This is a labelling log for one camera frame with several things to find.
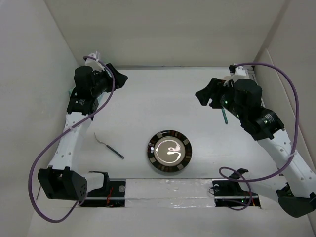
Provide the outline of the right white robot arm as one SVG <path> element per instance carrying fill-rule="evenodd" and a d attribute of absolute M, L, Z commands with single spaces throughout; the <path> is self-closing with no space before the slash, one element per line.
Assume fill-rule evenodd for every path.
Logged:
<path fill-rule="evenodd" d="M 234 115 L 281 171 L 261 182 L 234 178 L 228 182 L 231 193 L 238 195 L 244 190 L 253 191 L 278 202 L 294 218 L 315 211 L 316 174 L 296 151 L 277 114 L 261 105 L 262 89 L 255 81 L 239 79 L 226 82 L 213 78 L 195 96 L 203 106 L 225 108 Z"/>

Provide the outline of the knife with green handle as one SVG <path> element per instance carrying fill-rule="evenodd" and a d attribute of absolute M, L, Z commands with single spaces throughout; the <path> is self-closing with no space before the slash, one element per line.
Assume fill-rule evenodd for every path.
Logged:
<path fill-rule="evenodd" d="M 227 119 L 227 115 L 226 115 L 225 108 L 224 108 L 224 107 L 222 107 L 222 108 L 221 108 L 221 110 L 222 110 L 222 114 L 223 114 L 224 122 L 225 122 L 225 124 L 226 124 L 226 125 L 228 125 L 228 119 Z"/>

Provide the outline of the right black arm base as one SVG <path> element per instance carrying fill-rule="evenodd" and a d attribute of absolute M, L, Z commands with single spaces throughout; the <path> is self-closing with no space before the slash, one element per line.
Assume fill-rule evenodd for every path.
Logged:
<path fill-rule="evenodd" d="M 232 210 L 244 210 L 249 207 L 261 207 L 259 196 L 249 191 L 244 191 L 239 183 L 231 182 L 225 178 L 212 179 L 212 186 L 208 192 L 213 195 L 216 207 L 228 207 Z"/>

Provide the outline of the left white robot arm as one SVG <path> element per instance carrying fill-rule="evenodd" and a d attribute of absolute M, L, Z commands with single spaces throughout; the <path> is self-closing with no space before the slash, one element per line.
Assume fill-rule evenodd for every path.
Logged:
<path fill-rule="evenodd" d="M 41 168 L 38 180 L 48 199 L 83 201 L 93 190 L 100 196 L 110 191 L 107 172 L 90 171 L 85 175 L 75 171 L 84 136 L 99 107 L 98 97 L 104 92 L 122 88 L 128 77 L 118 72 L 112 64 L 101 70 L 91 66 L 75 69 L 75 88 L 67 106 L 66 133 L 59 140 L 58 148 L 48 168 Z"/>

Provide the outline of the dark rimmed dinner plate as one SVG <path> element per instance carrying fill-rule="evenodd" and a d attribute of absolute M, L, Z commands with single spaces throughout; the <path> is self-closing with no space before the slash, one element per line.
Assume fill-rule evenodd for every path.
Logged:
<path fill-rule="evenodd" d="M 176 130 L 164 130 L 155 134 L 148 143 L 147 157 L 158 171 L 175 173 L 190 163 L 193 154 L 189 139 Z"/>

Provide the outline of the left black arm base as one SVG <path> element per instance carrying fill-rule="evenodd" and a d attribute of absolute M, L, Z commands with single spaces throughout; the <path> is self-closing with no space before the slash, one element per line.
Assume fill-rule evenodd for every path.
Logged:
<path fill-rule="evenodd" d="M 100 171 L 90 171 L 83 177 L 88 192 L 80 207 L 125 207 L 125 179 L 110 179 L 107 172 Z"/>

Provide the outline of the fork with dark handle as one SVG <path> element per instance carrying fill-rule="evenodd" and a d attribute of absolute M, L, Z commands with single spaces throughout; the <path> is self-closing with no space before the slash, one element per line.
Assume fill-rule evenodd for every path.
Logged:
<path fill-rule="evenodd" d="M 125 157 L 120 154 L 118 151 L 116 151 L 114 148 L 112 148 L 111 146 L 109 146 L 108 144 L 100 141 L 96 135 L 96 133 L 94 133 L 94 137 L 95 137 L 95 140 L 99 143 L 99 144 L 102 144 L 104 145 L 105 147 L 107 147 L 110 151 L 112 151 L 114 154 L 116 154 L 118 157 L 120 157 L 121 159 L 125 159 Z"/>

